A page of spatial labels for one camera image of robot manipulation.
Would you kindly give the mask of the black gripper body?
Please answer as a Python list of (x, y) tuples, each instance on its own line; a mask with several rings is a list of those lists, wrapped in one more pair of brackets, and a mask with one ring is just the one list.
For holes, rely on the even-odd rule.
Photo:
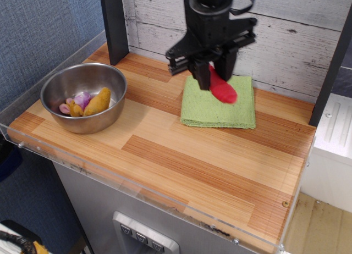
[(194, 62), (215, 62), (224, 48), (247, 46), (255, 41), (255, 18), (230, 19), (233, 0), (202, 4), (184, 0), (186, 34), (166, 52), (169, 71), (189, 70)]

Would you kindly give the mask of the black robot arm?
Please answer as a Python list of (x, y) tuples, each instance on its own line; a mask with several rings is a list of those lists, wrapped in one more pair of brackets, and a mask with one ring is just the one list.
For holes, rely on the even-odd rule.
[(254, 43), (255, 18), (235, 18), (248, 12), (232, 7), (233, 0), (184, 0), (186, 34), (166, 52), (172, 75), (189, 70), (202, 90), (211, 84), (209, 64), (224, 81), (231, 78), (238, 50)]

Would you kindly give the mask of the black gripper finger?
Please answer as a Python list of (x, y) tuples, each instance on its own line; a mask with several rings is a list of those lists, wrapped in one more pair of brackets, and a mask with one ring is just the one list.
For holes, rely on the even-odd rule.
[(222, 80), (228, 81), (231, 78), (237, 53), (237, 47), (224, 48), (221, 56), (214, 62), (216, 73)]
[(201, 90), (209, 90), (210, 87), (210, 69), (208, 62), (194, 62), (190, 65), (190, 71), (193, 78), (197, 80)]

